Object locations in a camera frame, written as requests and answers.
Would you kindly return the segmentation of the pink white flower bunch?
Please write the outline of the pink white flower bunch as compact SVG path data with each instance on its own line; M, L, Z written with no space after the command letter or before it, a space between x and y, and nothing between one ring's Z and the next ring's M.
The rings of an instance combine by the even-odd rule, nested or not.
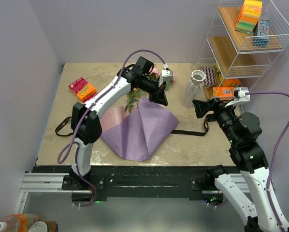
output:
M130 69L133 66L129 65L127 67L124 68L123 71L123 77L126 78L127 80L130 80ZM160 72L154 72L154 66L150 69L149 72L149 79L159 83L159 75ZM169 82L164 82L162 85L165 85L165 92L170 88L170 85L172 84L173 81L169 81ZM149 94L142 91L141 89L135 88L132 91L129 91L127 94L128 100L127 100L127 104L125 106L125 111L131 113L135 108L139 107L139 102L141 100L141 97L145 97L147 96L149 98Z

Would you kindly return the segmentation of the black gold-lettered ribbon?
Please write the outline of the black gold-lettered ribbon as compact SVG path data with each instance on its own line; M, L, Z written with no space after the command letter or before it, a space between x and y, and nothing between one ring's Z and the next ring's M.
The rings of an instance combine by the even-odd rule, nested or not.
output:
M71 121L71 116L66 117L56 128L55 128L55 134L60 137L68 137L73 135L72 132L68 134L60 134L59 131L65 127L69 121ZM198 136L198 137L203 137L205 136L208 131L209 131L209 126L208 126L208 118L206 117L204 122L203 122L203 127L204 127L204 132L198 132L198 131L187 131L187 130L173 130L171 134L182 134L182 135L191 135L191 136Z

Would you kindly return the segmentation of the purple wrapping paper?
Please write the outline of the purple wrapping paper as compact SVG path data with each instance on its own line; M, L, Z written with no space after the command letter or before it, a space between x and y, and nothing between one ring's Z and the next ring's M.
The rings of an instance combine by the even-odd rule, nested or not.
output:
M122 159L144 161L150 159L178 124L169 110L142 97L139 107L122 123L102 131L101 139Z

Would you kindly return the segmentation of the pink wrapping paper sheet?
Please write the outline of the pink wrapping paper sheet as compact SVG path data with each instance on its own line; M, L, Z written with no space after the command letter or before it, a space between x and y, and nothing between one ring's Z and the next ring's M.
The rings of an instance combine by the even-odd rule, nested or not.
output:
M101 117L101 127L106 131L120 123L129 115L123 106L108 109Z

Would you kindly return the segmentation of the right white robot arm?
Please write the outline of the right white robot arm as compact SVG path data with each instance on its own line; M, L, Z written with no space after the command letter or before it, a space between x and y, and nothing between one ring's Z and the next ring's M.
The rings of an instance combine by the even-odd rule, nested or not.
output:
M269 182L267 158L257 142L262 133L259 118L252 113L236 116L233 106L218 99L193 100L193 105L197 118L215 121L222 129L231 144L231 160L244 178L252 198L242 192L222 165L209 168L203 183L224 194L242 219L246 232L289 232L289 222Z

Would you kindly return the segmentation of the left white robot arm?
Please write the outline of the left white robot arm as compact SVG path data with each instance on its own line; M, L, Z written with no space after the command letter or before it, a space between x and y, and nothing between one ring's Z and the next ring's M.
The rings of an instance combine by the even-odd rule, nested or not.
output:
M121 97L138 88L149 95L149 100L166 106L168 104L165 88L173 80L173 72L163 63L159 78L149 78L154 64L144 57L136 63L124 64L110 84L87 103L76 103L72 108L73 136L68 146L70 151L76 145L75 162L70 176L78 189L88 188L96 193L96 187L90 181L90 158L94 143L102 134L101 117Z

